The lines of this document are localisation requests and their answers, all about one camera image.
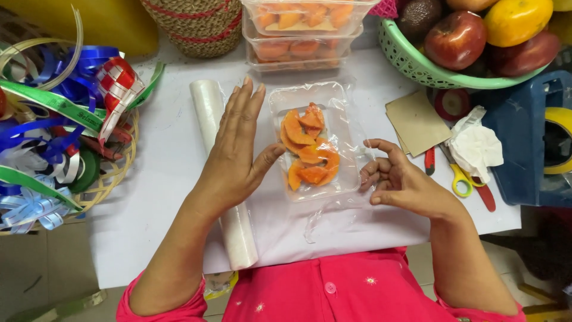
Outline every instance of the shirt button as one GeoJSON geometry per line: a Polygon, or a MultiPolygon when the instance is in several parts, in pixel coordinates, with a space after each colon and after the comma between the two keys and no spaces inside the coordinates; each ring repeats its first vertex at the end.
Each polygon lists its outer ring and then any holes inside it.
{"type": "Polygon", "coordinates": [[[336,285],[334,285],[332,282],[327,282],[325,284],[325,291],[330,294],[336,293],[336,285]]]}

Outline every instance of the scissors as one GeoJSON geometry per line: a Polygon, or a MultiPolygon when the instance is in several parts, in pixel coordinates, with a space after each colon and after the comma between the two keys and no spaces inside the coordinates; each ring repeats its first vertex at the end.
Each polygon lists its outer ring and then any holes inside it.
{"type": "Polygon", "coordinates": [[[449,161],[449,166],[451,167],[451,169],[453,169],[453,172],[455,174],[455,178],[453,179],[452,188],[453,188],[453,192],[457,196],[468,197],[472,194],[472,187],[473,186],[482,187],[485,185],[485,183],[475,182],[472,179],[471,175],[467,171],[465,171],[461,167],[459,167],[459,165],[457,164],[455,159],[453,159],[453,156],[451,155],[451,151],[449,151],[449,148],[446,147],[444,143],[440,143],[439,147],[441,148],[441,150],[443,151],[443,153],[447,157],[447,160],[449,161]],[[459,189],[457,189],[458,183],[463,183],[467,187],[467,191],[465,193],[462,193],[459,191],[459,189]]]}

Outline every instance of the yellow tape roll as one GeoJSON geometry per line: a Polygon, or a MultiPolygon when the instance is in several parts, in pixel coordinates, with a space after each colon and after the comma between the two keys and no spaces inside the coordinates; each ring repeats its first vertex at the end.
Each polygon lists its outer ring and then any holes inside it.
{"type": "MultiPolygon", "coordinates": [[[[562,139],[570,139],[572,140],[572,110],[562,107],[547,107],[546,108],[546,128],[545,128],[545,139],[550,144],[550,135],[549,131],[558,132],[555,133],[556,136],[560,138],[560,142],[562,139]]],[[[546,157],[546,149],[548,145],[545,142],[545,157],[546,157]]],[[[568,151],[565,155],[558,155],[560,159],[557,161],[557,164],[546,166],[546,159],[545,159],[545,167],[544,167],[544,174],[563,174],[572,171],[572,151],[568,151]]]]}

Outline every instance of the stacked containers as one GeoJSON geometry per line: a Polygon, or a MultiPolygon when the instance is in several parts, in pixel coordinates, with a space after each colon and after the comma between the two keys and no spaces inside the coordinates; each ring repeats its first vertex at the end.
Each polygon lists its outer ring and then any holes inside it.
{"type": "Polygon", "coordinates": [[[243,36],[253,69],[313,70],[345,63],[362,20],[379,0],[242,0],[243,36]]]}

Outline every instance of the fingernail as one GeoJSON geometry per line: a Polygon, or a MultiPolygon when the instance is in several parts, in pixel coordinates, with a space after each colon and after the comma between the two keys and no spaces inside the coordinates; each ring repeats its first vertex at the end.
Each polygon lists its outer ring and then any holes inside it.
{"type": "Polygon", "coordinates": [[[284,152],[286,152],[284,147],[277,147],[274,149],[274,155],[277,155],[277,156],[282,155],[284,152]]]}

